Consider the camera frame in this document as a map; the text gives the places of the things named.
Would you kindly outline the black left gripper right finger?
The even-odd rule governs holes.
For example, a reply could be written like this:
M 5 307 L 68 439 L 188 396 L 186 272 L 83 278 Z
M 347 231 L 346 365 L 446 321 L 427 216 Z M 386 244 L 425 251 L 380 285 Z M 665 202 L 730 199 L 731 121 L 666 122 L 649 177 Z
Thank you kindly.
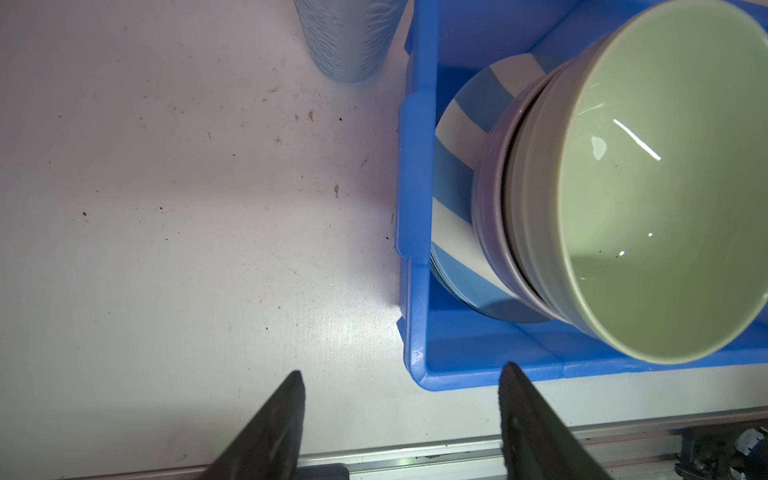
M 502 453 L 509 479 L 607 479 L 515 363 L 499 382 Z

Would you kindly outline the blue ribbed plastic cup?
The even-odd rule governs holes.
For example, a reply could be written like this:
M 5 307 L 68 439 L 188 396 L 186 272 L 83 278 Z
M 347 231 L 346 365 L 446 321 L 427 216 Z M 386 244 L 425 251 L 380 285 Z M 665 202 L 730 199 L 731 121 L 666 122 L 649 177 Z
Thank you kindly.
M 382 67 L 406 0 L 296 0 L 310 56 L 339 84 L 358 84 Z

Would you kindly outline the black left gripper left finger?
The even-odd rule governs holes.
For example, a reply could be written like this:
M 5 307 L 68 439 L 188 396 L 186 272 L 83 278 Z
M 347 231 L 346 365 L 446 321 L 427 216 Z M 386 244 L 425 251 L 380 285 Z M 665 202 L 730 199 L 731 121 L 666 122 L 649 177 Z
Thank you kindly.
M 202 479 L 293 479 L 305 415 L 301 372 L 291 372 Z

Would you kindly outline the light green ceramic bowl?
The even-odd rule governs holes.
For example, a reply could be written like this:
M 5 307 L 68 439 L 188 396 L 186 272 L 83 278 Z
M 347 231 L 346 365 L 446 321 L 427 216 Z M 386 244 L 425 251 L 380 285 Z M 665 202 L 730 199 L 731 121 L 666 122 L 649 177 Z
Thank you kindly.
M 522 123 L 513 245 L 558 319 L 688 363 L 767 301 L 767 34 L 726 1 L 667 1 L 571 60 Z

